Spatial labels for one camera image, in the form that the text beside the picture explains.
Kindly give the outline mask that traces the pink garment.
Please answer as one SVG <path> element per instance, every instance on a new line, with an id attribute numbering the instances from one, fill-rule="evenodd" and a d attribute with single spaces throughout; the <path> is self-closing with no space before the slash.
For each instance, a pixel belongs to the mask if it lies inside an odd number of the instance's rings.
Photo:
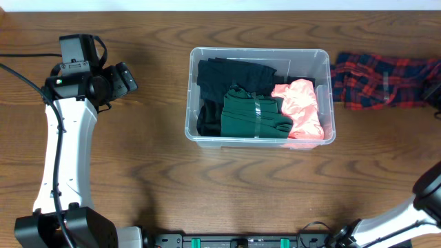
<path id="1" fill-rule="evenodd" d="M 318 102 L 313 83 L 297 79 L 290 84 L 275 85 L 272 97 L 283 100 L 281 112 L 293 121 L 289 138 L 322 140 L 324 131 L 318 118 Z"/>

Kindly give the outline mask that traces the dark green garment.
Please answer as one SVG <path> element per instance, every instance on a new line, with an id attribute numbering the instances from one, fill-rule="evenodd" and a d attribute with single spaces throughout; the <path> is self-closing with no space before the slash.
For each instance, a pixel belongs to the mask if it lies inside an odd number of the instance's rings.
<path id="1" fill-rule="evenodd" d="M 235 138 L 287 138 L 293 121 L 283 115 L 283 100 L 249 93 L 233 85 L 224 95 L 220 135 Z"/>

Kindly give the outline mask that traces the red plaid shirt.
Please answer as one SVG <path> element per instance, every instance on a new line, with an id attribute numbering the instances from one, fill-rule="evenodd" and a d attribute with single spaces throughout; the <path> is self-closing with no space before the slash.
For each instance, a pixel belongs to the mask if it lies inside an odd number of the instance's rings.
<path id="1" fill-rule="evenodd" d="M 438 82 L 439 59 L 342 52 L 331 66 L 333 100 L 350 110 L 422 107 L 423 92 Z"/>

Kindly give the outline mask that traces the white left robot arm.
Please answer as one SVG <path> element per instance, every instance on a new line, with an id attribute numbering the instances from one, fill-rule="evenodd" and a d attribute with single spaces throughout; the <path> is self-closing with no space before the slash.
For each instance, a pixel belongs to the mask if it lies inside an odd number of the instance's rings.
<path id="1" fill-rule="evenodd" d="M 124 62 L 92 70 L 60 67 L 42 87 L 48 142 L 43 179 L 32 214 L 16 219 L 15 238 L 22 247 L 142 247 L 139 227 L 116 228 L 94 210 L 90 154 L 99 107 L 109 105 L 138 85 Z"/>

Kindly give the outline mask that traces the black garment with stripe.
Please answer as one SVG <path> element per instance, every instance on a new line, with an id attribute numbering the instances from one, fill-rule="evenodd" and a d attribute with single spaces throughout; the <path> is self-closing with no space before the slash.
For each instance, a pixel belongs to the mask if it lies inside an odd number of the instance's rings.
<path id="1" fill-rule="evenodd" d="M 201 99 L 223 103 L 224 95 L 236 85 L 246 92 L 270 95 L 277 70 L 257 63 L 215 58 L 198 62 L 197 85 Z"/>

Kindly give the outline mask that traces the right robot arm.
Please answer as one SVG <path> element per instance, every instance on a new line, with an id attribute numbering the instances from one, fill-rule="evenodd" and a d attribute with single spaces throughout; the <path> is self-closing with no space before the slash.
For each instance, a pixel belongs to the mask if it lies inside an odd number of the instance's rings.
<path id="1" fill-rule="evenodd" d="M 440 164 L 413 186 L 413 196 L 390 211 L 342 228 L 328 247 L 392 247 L 412 238 L 440 233 Z"/>

